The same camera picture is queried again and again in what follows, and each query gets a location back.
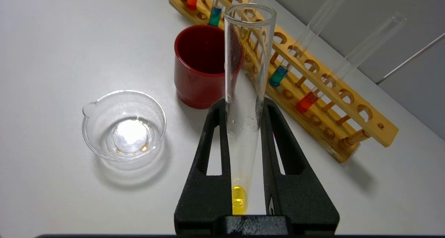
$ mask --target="blue liquid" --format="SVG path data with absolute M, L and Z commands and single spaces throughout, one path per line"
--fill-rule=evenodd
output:
M 218 27 L 219 19 L 221 19 L 221 8 L 213 7 L 212 11 L 210 12 L 209 25 Z
M 286 77 L 289 70 L 284 66 L 279 66 L 269 80 L 269 84 L 273 87 L 280 85 L 280 82 Z

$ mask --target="yellow solution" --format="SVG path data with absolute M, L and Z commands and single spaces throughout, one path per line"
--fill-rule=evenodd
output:
M 248 196 L 246 190 L 240 185 L 232 188 L 232 214 L 244 215 L 248 209 Z

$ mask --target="black clamp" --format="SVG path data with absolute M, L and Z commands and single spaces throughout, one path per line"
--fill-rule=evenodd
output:
M 340 216 L 278 106 L 264 100 L 261 119 L 265 216 L 233 216 L 225 101 L 208 112 L 175 211 L 178 235 L 332 235 Z M 213 131 L 220 126 L 221 175 L 207 176 Z M 280 173 L 274 136 L 285 175 Z

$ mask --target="test tube rack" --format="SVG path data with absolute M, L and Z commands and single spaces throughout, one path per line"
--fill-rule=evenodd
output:
M 229 8 L 234 3 L 246 3 L 248 0 L 218 0 L 224 7 Z M 197 0 L 197 9 L 189 10 L 183 0 L 169 0 L 186 19 L 194 24 L 208 24 L 212 0 Z M 246 14 L 251 20 L 262 19 L 258 14 Z M 221 15 L 219 25 L 224 30 L 224 15 Z M 321 146 L 338 162 L 345 162 L 358 148 L 359 143 L 370 137 L 382 146 L 388 147 L 394 141 L 399 129 L 386 119 L 379 111 L 371 106 L 359 94 L 343 81 L 336 79 L 329 68 L 318 60 L 310 51 L 301 54 L 294 45 L 295 39 L 280 26 L 275 26 L 274 40 L 268 79 L 280 65 L 279 59 L 284 59 L 291 65 L 287 76 L 278 87 L 267 84 L 266 93 L 281 106 L 296 122 L 298 122 Z M 256 58 L 255 53 L 262 37 L 256 33 L 250 44 L 251 51 L 246 51 L 247 58 Z M 296 110 L 296 104 L 310 88 L 305 84 L 310 82 L 323 92 L 330 100 L 318 100 L 306 113 Z M 354 129 L 350 121 L 355 121 L 361 129 Z

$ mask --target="glass rim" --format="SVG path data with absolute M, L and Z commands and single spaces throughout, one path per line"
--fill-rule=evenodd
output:
M 261 9 L 261 10 L 264 10 L 264 11 L 267 11 L 268 13 L 270 13 L 271 17 L 269 19 L 265 19 L 263 21 L 243 21 L 241 19 L 236 19 L 236 18 L 232 17 L 231 15 L 229 15 L 230 12 L 232 12 L 236 9 L 239 9 L 239 8 L 254 8 L 256 10 Z M 256 4 L 256 3 L 240 3 L 237 5 L 233 5 L 224 11 L 224 19 L 227 19 L 231 23 L 248 26 L 248 27 L 268 26 L 276 20 L 276 17 L 277 17 L 277 12 L 273 8 L 265 6 L 265 5 Z

